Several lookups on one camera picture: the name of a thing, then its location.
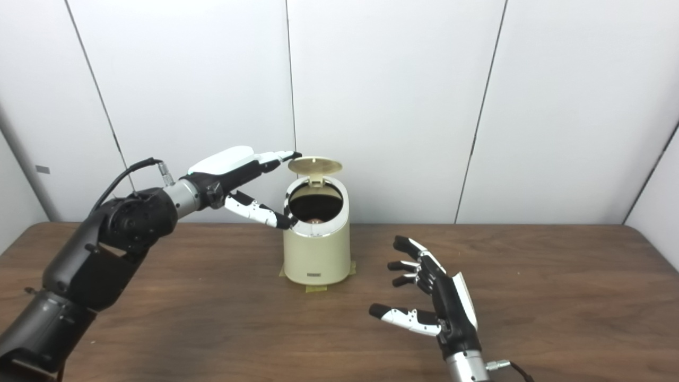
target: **robotic arm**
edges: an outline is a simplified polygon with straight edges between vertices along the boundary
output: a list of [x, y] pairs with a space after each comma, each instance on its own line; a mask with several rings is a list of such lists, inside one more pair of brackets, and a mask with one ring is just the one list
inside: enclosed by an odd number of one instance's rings
[[[66, 359], [96, 315], [116, 302], [151, 246], [172, 233], [178, 219], [207, 207], [226, 207], [269, 226], [290, 228], [295, 221], [235, 189], [300, 156], [232, 147], [192, 166], [176, 183], [162, 161], [150, 158], [130, 166], [45, 269], [43, 288], [31, 290], [33, 300], [0, 334], [0, 381], [53, 381], [55, 372], [61, 380]], [[154, 164], [164, 188], [103, 202], [129, 173]], [[116, 255], [105, 245], [125, 254]]]
[[390, 271], [410, 272], [394, 279], [393, 286], [416, 284], [431, 296], [434, 312], [372, 304], [370, 315], [412, 332], [435, 336], [454, 382], [491, 382], [488, 372], [506, 366], [516, 369], [526, 382], [533, 382], [530, 375], [510, 361], [483, 362], [474, 305], [462, 273], [448, 277], [431, 252], [413, 239], [396, 236], [394, 248], [416, 262], [387, 264]]

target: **robot finger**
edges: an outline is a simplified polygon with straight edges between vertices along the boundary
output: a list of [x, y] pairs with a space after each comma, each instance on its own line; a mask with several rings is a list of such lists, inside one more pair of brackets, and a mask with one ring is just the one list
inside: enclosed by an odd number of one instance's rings
[[436, 336], [441, 331], [436, 315], [433, 312], [418, 311], [406, 308], [392, 308], [382, 304], [372, 304], [369, 313], [382, 321], [408, 329], [411, 332]]
[[417, 273], [418, 269], [420, 268], [420, 263], [410, 261], [392, 261], [388, 263], [386, 267], [390, 271], [406, 271]]
[[394, 238], [394, 249], [397, 251], [405, 252], [411, 258], [413, 258], [413, 260], [419, 260], [420, 253], [422, 251], [427, 250], [417, 241], [414, 241], [413, 239], [401, 235], [397, 235]]
[[285, 162], [286, 160], [296, 159], [299, 157], [301, 157], [301, 154], [295, 151], [265, 152], [262, 154], [255, 155], [255, 158], [259, 162], [261, 171], [263, 173], [269, 173], [273, 171], [276, 167], [280, 166], [280, 164]]
[[241, 191], [228, 194], [224, 200], [224, 208], [245, 218], [283, 230], [294, 226], [296, 223], [294, 218], [288, 218], [265, 205], [260, 205], [252, 196]]
[[391, 281], [391, 285], [395, 287], [400, 287], [404, 286], [405, 284], [414, 284], [417, 279], [417, 275], [415, 273], [409, 273], [407, 275], [403, 275], [400, 277], [397, 277]]

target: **trash can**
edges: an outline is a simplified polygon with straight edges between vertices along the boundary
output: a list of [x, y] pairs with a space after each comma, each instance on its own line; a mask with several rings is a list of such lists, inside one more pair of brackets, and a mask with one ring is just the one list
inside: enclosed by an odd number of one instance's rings
[[283, 231], [285, 275], [295, 283], [328, 285], [349, 275], [349, 197], [344, 185], [327, 176], [339, 162], [302, 157], [288, 168], [303, 175], [285, 194], [284, 213], [297, 223]]

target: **black cable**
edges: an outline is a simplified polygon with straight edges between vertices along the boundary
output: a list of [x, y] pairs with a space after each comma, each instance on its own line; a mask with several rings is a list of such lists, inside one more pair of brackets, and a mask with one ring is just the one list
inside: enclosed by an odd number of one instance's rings
[[524, 378], [524, 381], [535, 382], [533, 377], [531, 377], [530, 374], [526, 373], [521, 367], [519, 367], [519, 365], [515, 364], [514, 362], [509, 362], [509, 364], [511, 365], [511, 367], [514, 368], [514, 370], [519, 372], [519, 374]]
[[59, 369], [59, 373], [56, 375], [56, 382], [62, 382], [64, 380], [64, 370], [66, 370], [66, 363], [61, 365], [61, 369]]
[[158, 164], [158, 163], [161, 163], [161, 162], [162, 162], [162, 160], [148, 158], [148, 159], [141, 160], [141, 161], [134, 163], [133, 165], [129, 166], [125, 171], [120, 173], [120, 175], [118, 175], [113, 180], [113, 183], [111, 183], [111, 185], [106, 189], [106, 191], [104, 191], [104, 193], [96, 201], [96, 203], [94, 204], [94, 207], [92, 207], [92, 210], [90, 211], [90, 213], [93, 213], [96, 209], [98, 209], [104, 203], [106, 198], [109, 197], [109, 195], [118, 186], [118, 184], [121, 182], [121, 180], [125, 179], [126, 176], [128, 176], [129, 174], [131, 174], [131, 173], [133, 173], [133, 172], [135, 172], [139, 169], [143, 169], [144, 167], [148, 167], [148, 166], [153, 166], [154, 164]]

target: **white panel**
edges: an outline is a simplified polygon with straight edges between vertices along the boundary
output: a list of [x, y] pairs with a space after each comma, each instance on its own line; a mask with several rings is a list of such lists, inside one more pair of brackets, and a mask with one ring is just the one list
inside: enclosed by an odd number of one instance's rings
[[626, 224], [644, 234], [679, 270], [678, 138], [670, 143]]
[[297, 147], [353, 222], [453, 222], [504, 1], [290, 0]]
[[2, 179], [0, 187], [0, 254], [2, 254], [26, 228], [46, 221], [47, 215], [1, 133], [0, 179]]
[[458, 223], [616, 223], [679, 118], [679, 2], [510, 0]]
[[[0, 1], [0, 114], [55, 220], [83, 220], [124, 170], [62, 1]], [[129, 191], [125, 181], [119, 192]]]
[[[165, 160], [175, 178], [235, 145], [292, 150], [285, 0], [71, 0], [125, 159]], [[243, 191], [281, 209], [287, 168]], [[162, 185], [158, 172], [133, 176]], [[225, 210], [187, 221], [242, 221]]]

